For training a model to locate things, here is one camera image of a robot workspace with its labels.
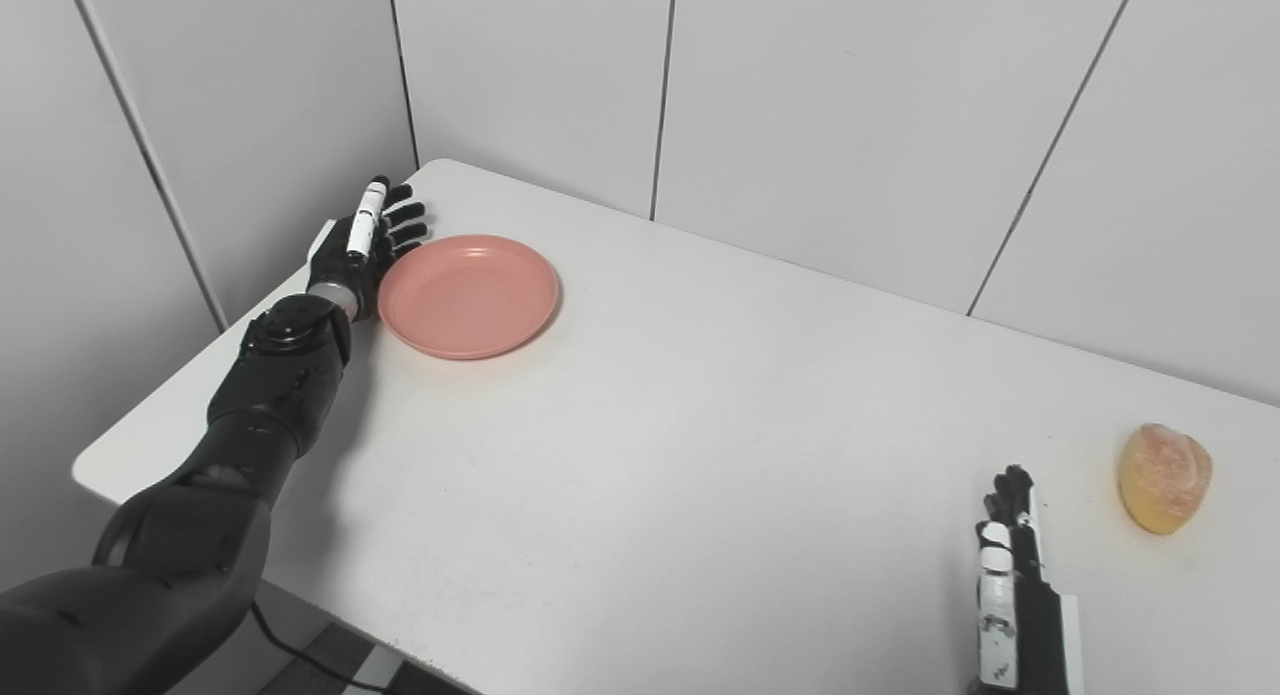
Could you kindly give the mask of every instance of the white wall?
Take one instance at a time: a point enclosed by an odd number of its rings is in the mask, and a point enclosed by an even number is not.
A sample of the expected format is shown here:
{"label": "white wall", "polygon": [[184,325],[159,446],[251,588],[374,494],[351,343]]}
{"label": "white wall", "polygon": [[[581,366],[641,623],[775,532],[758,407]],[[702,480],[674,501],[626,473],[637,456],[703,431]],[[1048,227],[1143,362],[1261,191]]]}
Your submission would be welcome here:
{"label": "white wall", "polygon": [[1280,404],[1280,0],[1132,0],[975,315]]}
{"label": "white wall", "polygon": [[1121,0],[676,0],[657,220],[964,312]]}
{"label": "white wall", "polygon": [[671,0],[396,0],[422,163],[649,216]]}
{"label": "white wall", "polygon": [[390,0],[87,0],[229,320],[416,170]]}
{"label": "white wall", "polygon": [[216,335],[72,0],[0,0],[0,590],[86,564],[70,463]]}

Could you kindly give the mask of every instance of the robotic arm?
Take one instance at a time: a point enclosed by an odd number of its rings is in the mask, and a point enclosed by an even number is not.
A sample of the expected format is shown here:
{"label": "robotic arm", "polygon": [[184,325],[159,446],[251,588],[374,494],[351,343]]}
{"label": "robotic arm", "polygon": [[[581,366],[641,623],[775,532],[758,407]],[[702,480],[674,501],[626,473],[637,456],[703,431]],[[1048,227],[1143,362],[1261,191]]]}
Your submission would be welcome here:
{"label": "robotic arm", "polygon": [[337,395],[351,323],[371,315],[381,276],[426,236],[410,186],[387,186],[371,183],[355,215],[326,227],[307,294],[253,317],[196,449],[116,511],[92,566],[0,594],[0,692],[157,695],[236,630],[275,499]]}

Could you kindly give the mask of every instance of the white table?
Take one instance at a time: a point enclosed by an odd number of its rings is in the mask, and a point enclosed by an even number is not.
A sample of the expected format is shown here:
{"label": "white table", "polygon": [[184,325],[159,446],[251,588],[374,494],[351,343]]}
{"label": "white table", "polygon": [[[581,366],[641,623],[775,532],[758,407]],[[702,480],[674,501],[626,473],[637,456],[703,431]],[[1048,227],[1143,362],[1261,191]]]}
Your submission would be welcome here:
{"label": "white table", "polygon": [[[1280,410],[460,163],[411,183],[439,236],[540,250],[562,310],[484,362],[357,326],[275,585],[485,695],[947,695],[974,672],[973,523],[1018,462],[1092,692],[1271,690]],[[76,480],[119,503],[173,470],[243,325]],[[1216,458],[1165,539],[1115,486],[1146,421]]]}

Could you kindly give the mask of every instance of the robotic hand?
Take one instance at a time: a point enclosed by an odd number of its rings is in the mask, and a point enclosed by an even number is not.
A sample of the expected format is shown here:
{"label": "robotic hand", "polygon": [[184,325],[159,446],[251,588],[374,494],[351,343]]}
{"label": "robotic hand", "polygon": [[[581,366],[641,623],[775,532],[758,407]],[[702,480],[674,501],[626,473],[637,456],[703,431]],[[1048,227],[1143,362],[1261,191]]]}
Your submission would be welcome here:
{"label": "robotic hand", "polygon": [[428,234],[411,195],[387,193],[379,177],[355,215],[325,227],[307,294],[248,323],[205,435],[120,506],[91,567],[0,593],[0,692],[159,695],[230,636],[266,563],[275,499],[337,395],[351,323],[374,312],[388,268]]}
{"label": "robotic hand", "polygon": [[970,694],[1082,695],[1075,598],[1044,580],[1036,486],[1010,466],[979,522],[978,680]]}
{"label": "robotic hand", "polygon": [[353,215],[326,221],[311,243],[307,293],[332,300],[352,323],[372,315],[383,276],[429,234],[412,195],[411,184],[388,192],[385,177],[375,177]]}

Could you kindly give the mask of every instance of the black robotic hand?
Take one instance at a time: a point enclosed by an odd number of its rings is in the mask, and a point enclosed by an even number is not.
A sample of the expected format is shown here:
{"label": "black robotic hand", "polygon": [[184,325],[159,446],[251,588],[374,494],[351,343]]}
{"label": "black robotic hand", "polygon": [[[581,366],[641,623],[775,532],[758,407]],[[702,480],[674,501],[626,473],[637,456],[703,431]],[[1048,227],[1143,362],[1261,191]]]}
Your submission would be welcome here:
{"label": "black robotic hand", "polygon": [[352,323],[376,311],[383,276],[429,236],[412,186],[387,187],[387,177],[375,177],[356,212],[329,221],[312,244],[307,292],[333,300]]}
{"label": "black robotic hand", "polygon": [[983,695],[1078,695],[1082,691],[1075,599],[1044,580],[1036,486],[1006,467],[983,499],[978,581],[979,676]]}

